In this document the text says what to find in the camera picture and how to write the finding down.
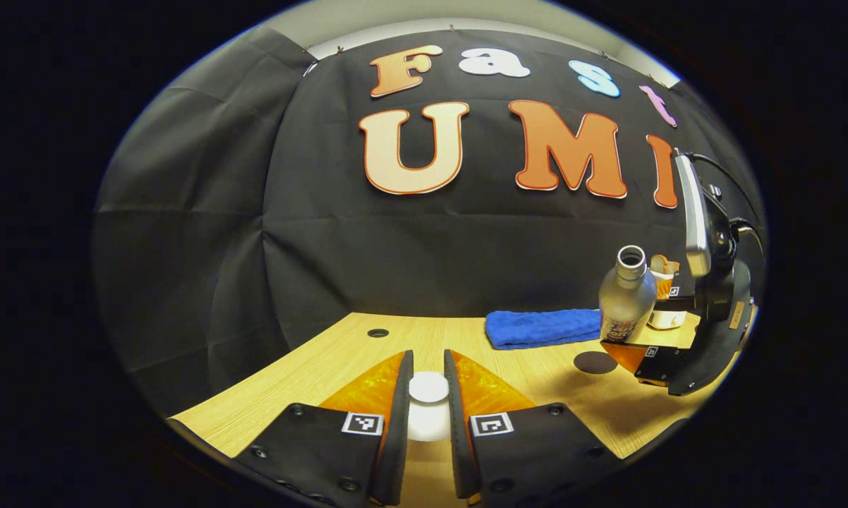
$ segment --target blue towel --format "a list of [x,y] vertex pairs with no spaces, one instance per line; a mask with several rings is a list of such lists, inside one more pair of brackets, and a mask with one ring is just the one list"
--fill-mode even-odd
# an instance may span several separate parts
[[495,349],[524,349],[599,338],[600,311],[496,311],[486,315],[486,335]]

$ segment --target aluminum bottle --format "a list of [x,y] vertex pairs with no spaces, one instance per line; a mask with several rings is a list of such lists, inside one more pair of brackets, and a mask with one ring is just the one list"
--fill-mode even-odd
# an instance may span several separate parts
[[599,287],[600,340],[637,337],[655,303],[656,278],[647,270],[646,254],[637,245],[624,246]]

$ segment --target wooden table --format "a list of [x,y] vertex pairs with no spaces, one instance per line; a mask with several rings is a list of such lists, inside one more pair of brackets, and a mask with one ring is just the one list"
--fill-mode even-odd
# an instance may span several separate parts
[[[688,314],[681,328],[646,328],[637,343],[689,347],[699,318]],[[415,372],[443,372],[443,351],[477,361],[537,405],[564,402],[602,443],[622,459],[652,440],[669,424],[689,417],[717,388],[714,383],[684,397],[637,383],[618,366],[605,374],[583,373],[574,358],[604,351],[599,341],[524,350],[492,349],[485,318],[405,317],[350,314],[308,343],[252,377],[173,416],[211,446],[236,456],[292,402],[318,405],[367,369],[400,351],[414,351]],[[389,330],[372,338],[373,328]],[[408,442],[402,507],[457,506],[449,440]]]

